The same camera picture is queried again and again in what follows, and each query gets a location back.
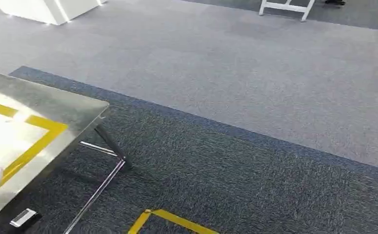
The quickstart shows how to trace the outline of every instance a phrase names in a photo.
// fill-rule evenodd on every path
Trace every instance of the stainless steel table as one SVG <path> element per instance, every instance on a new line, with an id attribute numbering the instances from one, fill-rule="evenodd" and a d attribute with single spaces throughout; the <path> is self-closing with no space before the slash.
<path id="1" fill-rule="evenodd" d="M 108 107 L 105 101 L 0 75 L 0 166 L 4 169 L 0 224 L 10 221 L 3 214 L 12 210 L 19 193 L 40 182 L 78 145 L 118 156 L 119 161 L 65 233 L 72 230 L 122 168 L 131 168 L 130 160 L 100 125 Z M 92 130 L 111 150 L 81 141 Z"/>

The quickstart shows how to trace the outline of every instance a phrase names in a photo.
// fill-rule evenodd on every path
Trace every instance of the floor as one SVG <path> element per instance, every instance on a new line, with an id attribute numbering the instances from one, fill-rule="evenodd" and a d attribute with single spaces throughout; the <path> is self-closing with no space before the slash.
<path id="1" fill-rule="evenodd" d="M 22 65 L 378 167 L 377 29 L 179 0 L 0 12 L 0 73 Z"/>
<path id="2" fill-rule="evenodd" d="M 258 11 L 261 0 L 185 0 L 216 6 L 226 6 L 244 10 Z M 270 2 L 285 3 L 285 0 L 269 0 Z M 363 28 L 378 29 L 378 0 L 344 0 L 346 5 L 336 6 L 325 4 L 325 0 L 315 0 L 308 16 L 309 20 L 345 24 Z M 292 0 L 291 4 L 307 6 L 309 0 Z M 265 9 L 265 13 L 288 16 L 300 19 L 302 13 Z"/>
<path id="3" fill-rule="evenodd" d="M 127 233 L 162 209 L 225 234 L 378 234 L 377 167 L 37 69 L 11 75 L 109 102 L 103 125 L 134 164 L 71 233 Z M 105 146 L 95 133 L 84 140 Z M 27 234 L 63 233 L 117 162 L 76 147 L 6 215 L 30 208 L 43 217 Z M 193 232 L 152 215 L 138 233 Z"/>

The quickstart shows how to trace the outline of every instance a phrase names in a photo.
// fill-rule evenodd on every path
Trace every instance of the dark blue carpet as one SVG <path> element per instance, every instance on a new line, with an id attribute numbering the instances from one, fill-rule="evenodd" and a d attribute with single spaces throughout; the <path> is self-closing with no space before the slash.
<path id="1" fill-rule="evenodd" d="M 104 125 L 133 158 L 74 233 L 126 233 L 164 209 L 219 233 L 378 234 L 376 167 L 32 68 L 11 75 L 110 102 Z M 30 233 L 60 233 L 114 163 L 78 148 L 15 211 L 44 214 Z M 150 218 L 140 233 L 190 232 Z"/>

